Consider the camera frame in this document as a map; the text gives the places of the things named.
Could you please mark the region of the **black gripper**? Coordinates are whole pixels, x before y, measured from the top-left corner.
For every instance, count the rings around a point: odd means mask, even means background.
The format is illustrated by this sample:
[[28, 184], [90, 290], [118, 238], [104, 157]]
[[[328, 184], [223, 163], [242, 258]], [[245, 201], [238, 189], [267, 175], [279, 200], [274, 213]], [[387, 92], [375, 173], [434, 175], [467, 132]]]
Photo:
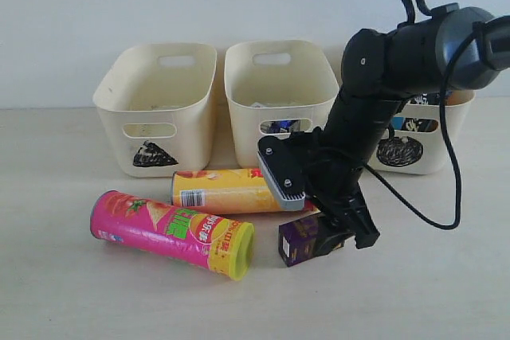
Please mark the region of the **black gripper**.
[[305, 202], [326, 216], [318, 219], [316, 255], [326, 256], [354, 233], [356, 248], [372, 247], [380, 236], [359, 178], [365, 166], [365, 136], [346, 128], [315, 128], [282, 139], [304, 177]]

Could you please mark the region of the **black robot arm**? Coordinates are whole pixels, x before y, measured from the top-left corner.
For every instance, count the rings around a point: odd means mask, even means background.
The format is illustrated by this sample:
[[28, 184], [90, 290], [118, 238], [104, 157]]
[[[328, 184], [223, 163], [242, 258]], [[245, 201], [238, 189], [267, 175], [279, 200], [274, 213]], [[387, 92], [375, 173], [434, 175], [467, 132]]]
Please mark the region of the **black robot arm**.
[[389, 33], [361, 29], [347, 43], [342, 84], [324, 127], [286, 139], [258, 141], [261, 172], [285, 210], [311, 202], [317, 229], [300, 237], [295, 223], [279, 229], [287, 265], [325, 256], [353, 239], [368, 248], [379, 238], [359, 186], [391, 121], [413, 97], [479, 90], [509, 66], [509, 19], [455, 3], [406, 21]]

